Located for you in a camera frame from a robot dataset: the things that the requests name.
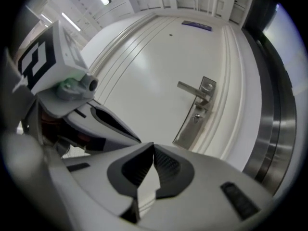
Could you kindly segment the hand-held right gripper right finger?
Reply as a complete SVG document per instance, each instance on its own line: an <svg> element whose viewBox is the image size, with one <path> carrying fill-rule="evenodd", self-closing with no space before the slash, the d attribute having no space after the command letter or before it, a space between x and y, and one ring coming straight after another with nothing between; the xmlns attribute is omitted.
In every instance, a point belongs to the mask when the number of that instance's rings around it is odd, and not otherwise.
<svg viewBox="0 0 308 231"><path fill-rule="evenodd" d="M271 207L271 194L228 163L155 145L161 187L139 227L151 231L246 230Z"/></svg>

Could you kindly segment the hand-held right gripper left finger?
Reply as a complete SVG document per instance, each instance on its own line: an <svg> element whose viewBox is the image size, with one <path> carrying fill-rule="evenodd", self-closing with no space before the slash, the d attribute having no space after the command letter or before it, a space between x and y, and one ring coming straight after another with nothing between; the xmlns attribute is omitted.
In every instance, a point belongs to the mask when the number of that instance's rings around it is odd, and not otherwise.
<svg viewBox="0 0 308 231"><path fill-rule="evenodd" d="M78 185L99 205L132 223L140 221L138 188L153 163L153 143L140 143L64 164Z"/></svg>

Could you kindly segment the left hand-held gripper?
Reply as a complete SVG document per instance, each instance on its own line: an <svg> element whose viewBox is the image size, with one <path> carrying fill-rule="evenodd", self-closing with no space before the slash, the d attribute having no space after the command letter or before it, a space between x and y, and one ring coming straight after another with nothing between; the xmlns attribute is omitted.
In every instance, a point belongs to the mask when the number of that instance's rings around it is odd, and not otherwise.
<svg viewBox="0 0 308 231"><path fill-rule="evenodd" d="M61 135L64 119L93 100L98 80L92 76L74 42L60 22L44 29L17 62L4 55L4 124L60 156L73 145Z"/></svg>

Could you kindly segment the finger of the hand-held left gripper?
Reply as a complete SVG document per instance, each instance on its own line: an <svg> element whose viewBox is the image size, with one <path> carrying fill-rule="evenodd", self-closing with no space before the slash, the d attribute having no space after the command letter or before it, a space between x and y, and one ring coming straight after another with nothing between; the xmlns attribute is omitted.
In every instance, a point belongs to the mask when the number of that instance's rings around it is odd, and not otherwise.
<svg viewBox="0 0 308 231"><path fill-rule="evenodd" d="M113 112L96 101L90 101L88 104L91 106L90 111L92 116L99 123L119 134L141 143L139 137Z"/></svg>
<svg viewBox="0 0 308 231"><path fill-rule="evenodd" d="M73 111L65 117L65 122L76 131L94 139L91 150L109 152L140 144L99 123L91 114L90 109Z"/></svg>

